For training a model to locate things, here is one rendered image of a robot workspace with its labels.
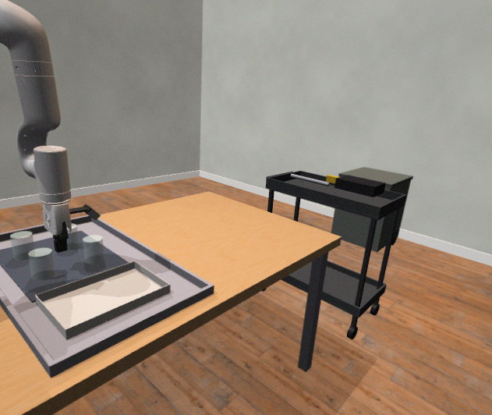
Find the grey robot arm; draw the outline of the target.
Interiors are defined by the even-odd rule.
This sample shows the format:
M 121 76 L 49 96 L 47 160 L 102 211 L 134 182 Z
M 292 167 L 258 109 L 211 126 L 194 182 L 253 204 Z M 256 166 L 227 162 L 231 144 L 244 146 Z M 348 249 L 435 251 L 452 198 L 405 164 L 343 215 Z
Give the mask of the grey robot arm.
M 47 34 L 28 11 L 0 0 L 0 43 L 10 52 L 23 109 L 16 135 L 24 172 L 37 180 L 39 198 L 59 203 L 71 198 L 67 150 L 47 146 L 47 131 L 61 122 Z

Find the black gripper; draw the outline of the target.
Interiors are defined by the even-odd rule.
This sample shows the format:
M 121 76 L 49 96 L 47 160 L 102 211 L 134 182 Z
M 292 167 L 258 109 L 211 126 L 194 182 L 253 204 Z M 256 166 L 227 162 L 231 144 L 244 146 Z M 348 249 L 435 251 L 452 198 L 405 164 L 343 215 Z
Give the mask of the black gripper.
M 43 204 L 44 227 L 53 234 L 57 253 L 68 250 L 66 240 L 69 238 L 68 232 L 72 231 L 68 202 L 70 202 L 70 199 L 59 203 L 41 201 Z

